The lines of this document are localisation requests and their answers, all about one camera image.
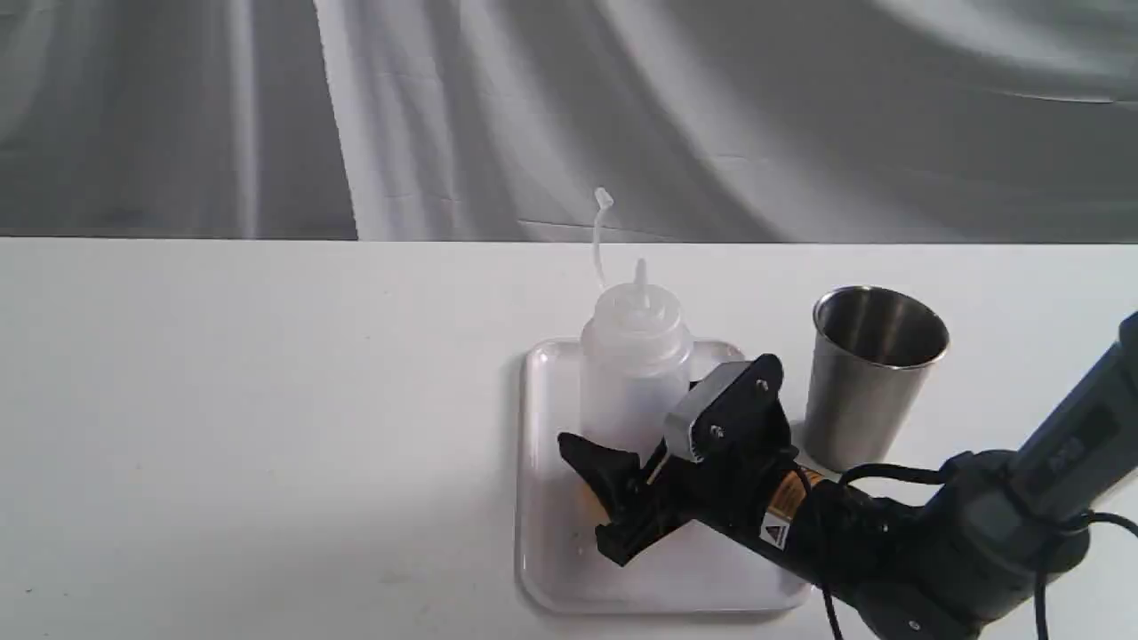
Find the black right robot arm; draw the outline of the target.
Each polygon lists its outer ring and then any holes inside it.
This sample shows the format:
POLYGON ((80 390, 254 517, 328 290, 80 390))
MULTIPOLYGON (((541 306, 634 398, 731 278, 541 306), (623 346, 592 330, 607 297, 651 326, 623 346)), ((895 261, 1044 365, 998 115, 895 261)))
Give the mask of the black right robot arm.
POLYGON ((1034 604, 1092 543, 1135 522, 1094 503, 1135 471, 1135 317, 1017 451, 963 452, 937 469, 864 463, 830 479, 797 461, 780 356, 725 362, 690 385, 681 430, 652 454, 558 434, 558 452, 608 522, 595 547, 625 566, 698 522, 820 588, 879 639, 975 639, 1034 604))

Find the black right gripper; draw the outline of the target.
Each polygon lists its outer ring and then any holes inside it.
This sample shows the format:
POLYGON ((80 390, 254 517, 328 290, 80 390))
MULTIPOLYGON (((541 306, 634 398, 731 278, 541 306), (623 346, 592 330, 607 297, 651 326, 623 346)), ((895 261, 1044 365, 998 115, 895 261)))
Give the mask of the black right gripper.
POLYGON ((585 510, 597 551, 626 566, 635 556, 698 522, 762 556, 813 586, 828 586, 828 557, 817 544, 791 551, 791 535, 772 536, 768 508, 781 484, 809 489, 795 462, 789 422, 781 407, 784 368, 761 354, 700 418, 696 442, 708 446, 692 463, 666 453, 662 437, 646 461, 574 433, 556 434, 558 453, 587 489, 585 510))

